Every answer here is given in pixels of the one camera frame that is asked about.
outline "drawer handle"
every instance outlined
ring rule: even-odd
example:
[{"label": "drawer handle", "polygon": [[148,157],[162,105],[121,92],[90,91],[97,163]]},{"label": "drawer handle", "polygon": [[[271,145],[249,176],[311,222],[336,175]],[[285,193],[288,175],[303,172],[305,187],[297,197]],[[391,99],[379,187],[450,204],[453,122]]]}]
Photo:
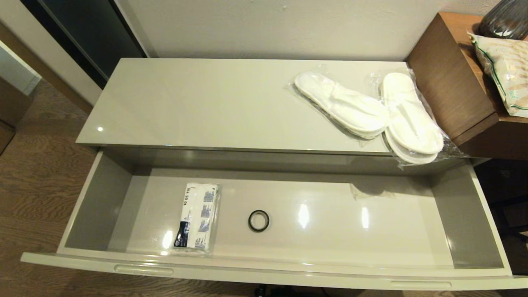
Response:
[{"label": "drawer handle", "polygon": [[171,276],[174,270],[170,268],[158,268],[148,266],[116,265],[114,271],[118,273]]},{"label": "drawer handle", "polygon": [[406,282],[392,281],[391,286],[401,289],[448,289],[451,287],[450,282]]}]

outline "open drawer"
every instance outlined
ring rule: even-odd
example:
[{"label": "open drawer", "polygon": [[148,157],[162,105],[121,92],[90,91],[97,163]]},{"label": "open drawer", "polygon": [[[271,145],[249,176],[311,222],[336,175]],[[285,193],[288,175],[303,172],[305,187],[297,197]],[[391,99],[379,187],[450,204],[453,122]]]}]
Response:
[{"label": "open drawer", "polygon": [[[273,164],[288,164],[280,158],[284,154],[106,148],[57,254],[24,253],[22,261],[358,289],[528,287],[527,278],[512,276],[467,160],[400,171],[385,156],[288,154],[289,170],[273,170]],[[172,251],[188,182],[221,185],[210,257]],[[247,225],[256,209],[270,216],[261,233]]]}]

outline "wooden floor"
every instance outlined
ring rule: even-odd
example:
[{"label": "wooden floor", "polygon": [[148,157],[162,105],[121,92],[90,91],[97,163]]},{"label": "wooden floor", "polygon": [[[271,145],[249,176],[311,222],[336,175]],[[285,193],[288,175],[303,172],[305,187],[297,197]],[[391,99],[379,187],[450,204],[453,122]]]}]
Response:
[{"label": "wooden floor", "polygon": [[[97,273],[21,263],[56,251],[95,151],[75,145],[86,114],[46,82],[0,156],[0,297],[253,296],[256,284]],[[324,296],[320,288],[296,288]],[[419,292],[327,289],[350,297],[510,297],[526,290]]]}]

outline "white cabinet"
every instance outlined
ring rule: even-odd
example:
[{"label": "white cabinet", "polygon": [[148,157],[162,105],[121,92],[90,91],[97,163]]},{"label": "white cabinet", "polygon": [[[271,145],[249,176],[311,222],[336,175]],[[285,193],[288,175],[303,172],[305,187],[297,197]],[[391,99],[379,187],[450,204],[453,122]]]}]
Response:
[{"label": "white cabinet", "polygon": [[[284,86],[324,63],[367,92],[399,62],[123,59],[78,142],[97,155],[57,254],[26,262],[362,289],[528,287],[512,276],[467,160],[401,171]],[[210,257],[174,253],[188,182],[221,185]],[[254,233],[248,216],[265,210]]]}]

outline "white slipper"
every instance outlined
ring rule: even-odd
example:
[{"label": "white slipper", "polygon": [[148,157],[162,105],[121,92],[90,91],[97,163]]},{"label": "white slipper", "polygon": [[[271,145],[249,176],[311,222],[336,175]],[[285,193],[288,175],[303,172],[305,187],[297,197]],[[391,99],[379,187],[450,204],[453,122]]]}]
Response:
[{"label": "white slipper", "polygon": [[412,79],[393,72],[383,79],[382,89],[390,115],[388,130],[394,140],[416,153],[440,152],[444,148],[441,130],[418,99]]},{"label": "white slipper", "polygon": [[372,139],[389,123],[387,109],[376,99],[347,89],[316,72],[295,78],[297,89],[352,133]]},{"label": "white slipper", "polygon": [[391,146],[394,153],[400,157],[402,160],[412,163],[412,164],[427,164],[431,163],[436,159],[438,156],[438,153],[436,154],[420,154],[420,153],[412,153],[411,151],[407,150],[405,147],[401,146],[396,140],[394,140],[392,133],[390,130],[385,130],[385,137],[387,138],[387,142]]}]

